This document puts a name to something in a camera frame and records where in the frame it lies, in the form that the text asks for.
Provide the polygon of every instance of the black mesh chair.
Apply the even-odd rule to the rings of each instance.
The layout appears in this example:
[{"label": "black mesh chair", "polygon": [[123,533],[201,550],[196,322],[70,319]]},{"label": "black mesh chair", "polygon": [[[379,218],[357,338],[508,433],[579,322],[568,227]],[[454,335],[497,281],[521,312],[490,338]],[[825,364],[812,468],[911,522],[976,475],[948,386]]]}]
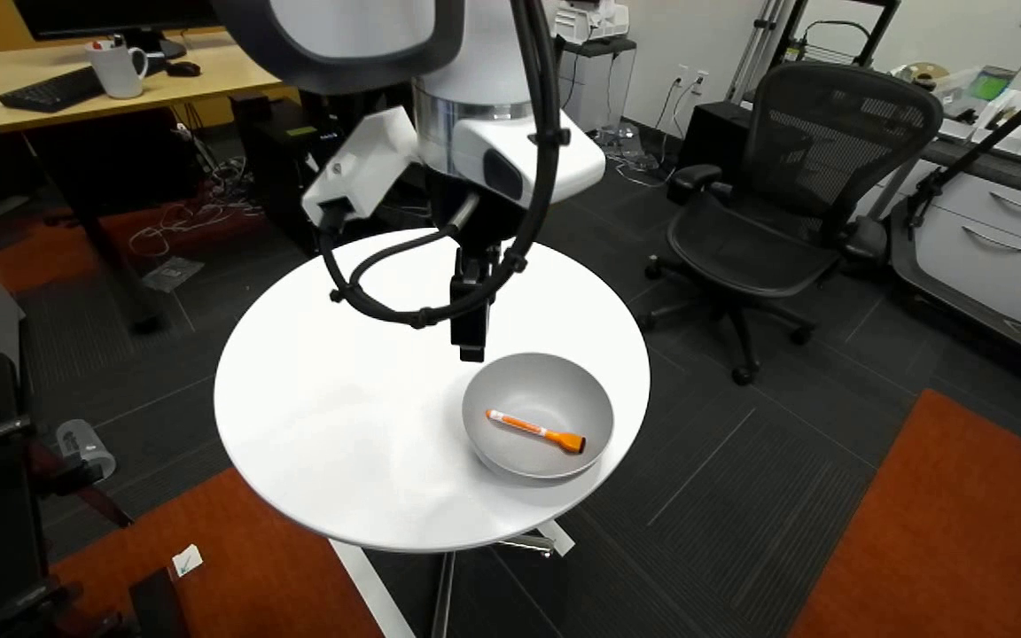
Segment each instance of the black mesh chair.
[{"label": "black mesh chair", "polygon": [[[791,327],[804,343],[812,322],[775,300],[804,294],[844,257],[856,201],[941,130],[941,102],[879,70],[844,64],[783,64],[754,93],[743,162],[733,183],[688,167],[694,196],[671,223],[677,258],[649,258],[649,277],[681,273],[700,283],[740,340],[739,384],[750,384],[760,357],[743,310]],[[642,312],[642,327],[677,312]]]}]

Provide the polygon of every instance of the orange carpet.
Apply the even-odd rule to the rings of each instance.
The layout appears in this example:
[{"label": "orange carpet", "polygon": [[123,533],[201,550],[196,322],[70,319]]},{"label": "orange carpet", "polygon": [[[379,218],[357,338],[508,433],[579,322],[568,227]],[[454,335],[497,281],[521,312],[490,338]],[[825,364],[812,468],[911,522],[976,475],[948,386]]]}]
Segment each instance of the orange carpet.
[{"label": "orange carpet", "polygon": [[793,636],[1017,638],[1021,438],[923,392]]},{"label": "orange carpet", "polygon": [[83,586],[78,617],[126,612],[126,589],[191,542],[204,563],[175,579],[191,638],[379,636],[330,542],[269,511],[239,472],[78,550],[54,573]]},{"label": "orange carpet", "polygon": [[[248,206],[227,201],[220,208],[204,200],[104,218],[104,229],[136,273],[161,267],[168,257],[200,258],[204,249],[222,249],[263,223]],[[12,294],[107,273],[66,208],[54,223],[35,218],[5,233],[0,283]]]}]

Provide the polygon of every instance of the desk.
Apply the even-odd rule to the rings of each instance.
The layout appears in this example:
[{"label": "desk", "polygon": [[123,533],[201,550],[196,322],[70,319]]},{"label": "desk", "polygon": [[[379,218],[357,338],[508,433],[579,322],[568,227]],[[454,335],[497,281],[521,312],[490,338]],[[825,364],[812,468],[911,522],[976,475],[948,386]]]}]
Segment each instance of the desk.
[{"label": "desk", "polygon": [[[204,99],[204,95],[258,93],[258,90],[280,85],[248,54],[242,54],[227,32],[187,40],[184,60],[196,60],[201,73],[200,77],[150,73],[145,93],[136,99],[94,95],[58,114],[12,111],[0,102],[0,130],[58,127],[70,119],[118,117],[118,114],[155,111],[155,106]],[[0,54],[0,95],[18,85],[32,85],[39,77],[54,77],[84,64],[87,60],[84,60],[83,44],[44,46],[44,49],[5,49]]]},{"label": "desk", "polygon": [[[418,229],[338,252],[352,270]],[[447,300],[454,246],[379,261],[366,290],[393,310]],[[462,423],[479,364],[449,327],[408,330],[330,300],[320,258],[273,283],[235,327],[216,370],[216,427],[242,480],[289,522],[385,552],[456,552],[560,519],[592,496],[636,442],[649,352],[622,298],[585,267],[536,246],[490,312],[490,362],[548,352],[585,364],[613,401],[603,457],[562,481],[486,468]]]},{"label": "desk", "polygon": [[961,141],[929,144],[926,160],[885,190],[892,270],[923,294],[1021,349],[1021,160],[989,151],[958,173],[911,227],[900,206]]},{"label": "desk", "polygon": [[[178,160],[169,160],[169,162],[161,160],[151,167],[126,160],[122,167],[122,151],[113,151],[113,144],[109,144],[109,136],[118,136],[122,124],[109,124],[109,130],[93,130],[94,124],[93,127],[84,127],[84,124],[104,119],[104,117],[131,117],[131,114],[151,117],[150,111],[163,111],[169,102],[227,95],[227,93],[258,93],[258,90],[280,85],[273,73],[267,73],[258,64],[253,64],[235,46],[235,40],[222,32],[191,34],[184,44],[187,44],[187,60],[196,60],[201,66],[201,73],[200,77],[151,73],[151,77],[145,77],[145,93],[136,99],[94,95],[94,99],[84,99],[84,102],[58,111],[58,114],[8,111],[0,102],[0,130],[24,130],[28,136],[32,148],[39,151],[51,176],[58,180],[64,201],[73,208],[87,246],[94,249],[94,257],[113,273],[118,306],[122,306],[122,312],[136,335],[155,330],[161,314],[155,314],[151,300],[145,298],[145,290],[139,286],[139,281],[126,273],[123,257],[113,249],[113,241],[99,227],[99,218],[113,214],[113,206],[107,201],[107,188],[99,188],[99,183],[109,183],[107,173],[123,173],[123,190],[126,190],[131,176],[151,180],[151,173],[155,173],[155,180],[175,183],[175,180],[181,180],[184,167]],[[0,93],[12,93],[18,85],[32,85],[39,77],[54,77],[54,73],[64,73],[73,66],[84,66],[84,46],[83,44],[44,46],[44,49],[5,49],[0,54]],[[184,144],[169,136],[169,119],[168,124],[151,119],[151,130],[155,136],[142,138],[145,144],[151,144],[151,138],[163,138],[161,144],[169,144],[169,148]]]}]

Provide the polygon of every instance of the cable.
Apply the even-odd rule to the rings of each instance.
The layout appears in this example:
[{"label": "cable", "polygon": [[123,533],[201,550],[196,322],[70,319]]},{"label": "cable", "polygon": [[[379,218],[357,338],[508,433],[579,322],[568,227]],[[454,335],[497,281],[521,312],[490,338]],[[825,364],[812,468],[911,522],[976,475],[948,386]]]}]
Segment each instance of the cable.
[{"label": "cable", "polygon": [[671,119],[671,127],[672,127],[672,136],[685,136],[685,119],[681,119],[681,111],[685,106],[694,106],[694,99],[692,99],[694,93],[688,93],[688,99],[677,99],[677,106],[672,106],[672,119]]},{"label": "cable", "polygon": [[375,252],[373,258],[366,258],[346,281],[357,286],[360,277],[366,277],[375,261],[384,261],[384,258],[390,258],[390,257],[402,257],[402,252],[411,252],[411,249],[423,249],[423,246],[431,246],[431,241],[440,241],[440,236],[447,236],[447,233],[443,233],[443,229],[431,229],[431,233],[425,233],[425,236],[414,236],[414,241],[404,241],[404,246],[390,246],[390,249]]},{"label": "cable", "polygon": [[681,99],[688,95],[688,93],[681,93],[681,90],[685,90],[685,82],[677,77],[672,106],[671,106],[671,111],[661,111],[661,117],[655,117],[655,130],[661,130],[661,151],[655,151],[655,162],[668,162],[668,130],[663,130],[663,117],[672,114],[671,124],[677,124],[677,117],[681,117]]},{"label": "cable", "polygon": [[661,124],[663,124],[668,102],[677,95],[681,85],[685,85],[685,77],[672,77],[672,85],[663,93],[661,117],[655,117],[655,130],[661,130]]},{"label": "cable", "polygon": [[526,0],[526,5],[512,5],[514,10],[514,26],[518,26],[518,49],[526,60],[526,77],[527,77],[527,93],[532,93],[532,111],[536,111],[536,190],[532,190],[532,206],[512,241],[512,249],[502,252],[502,258],[492,267],[490,281],[483,281],[479,290],[440,306],[440,310],[418,310],[418,312],[398,312],[384,300],[375,300],[373,294],[360,290],[357,281],[346,281],[332,258],[332,249],[341,241],[345,229],[345,214],[325,214],[323,218],[323,261],[330,270],[332,281],[332,300],[345,298],[352,300],[357,312],[384,319],[384,322],[408,322],[408,327],[431,327],[440,319],[456,319],[468,314],[475,310],[483,310],[518,270],[526,270],[526,257],[532,249],[532,241],[544,229],[544,220],[548,214],[548,200],[553,200],[553,183],[558,183],[558,151],[568,141],[568,130],[560,127],[560,93],[558,93],[558,64],[553,64],[553,49],[548,49],[548,21],[540,0]]},{"label": "cable", "polygon": [[204,188],[169,208],[169,220],[150,223],[126,236],[131,257],[163,258],[169,257],[175,233],[196,233],[201,227],[222,223],[232,218],[263,218],[256,201],[243,200],[248,167],[222,162],[216,151],[201,144],[201,138],[178,119],[178,138],[196,148],[200,171],[204,173]]}]

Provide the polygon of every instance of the gray carpet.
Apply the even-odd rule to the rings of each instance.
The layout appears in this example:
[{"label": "gray carpet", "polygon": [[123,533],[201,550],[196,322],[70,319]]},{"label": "gray carpet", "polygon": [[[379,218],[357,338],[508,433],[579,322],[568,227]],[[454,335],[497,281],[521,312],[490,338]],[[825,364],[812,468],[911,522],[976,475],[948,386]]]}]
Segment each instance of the gray carpet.
[{"label": "gray carpet", "polygon": [[[596,270],[632,310],[688,290],[645,283],[672,206],[605,176],[553,208],[544,241]],[[24,298],[39,429],[87,418],[118,454],[107,488],[145,515],[227,468],[214,370],[239,314],[300,257],[269,233],[222,249],[161,294],[163,335],[126,338],[107,283]],[[560,524],[562,561],[462,558],[454,636],[783,636],[872,481],[919,390],[935,386],[1021,433],[1021,357],[892,281],[833,277],[800,300],[807,349],[760,327],[761,375],[733,386],[731,335],[702,312],[649,335],[651,403],[622,472]],[[51,552],[109,533],[47,502]],[[436,561],[373,552],[411,628],[430,623]]]}]

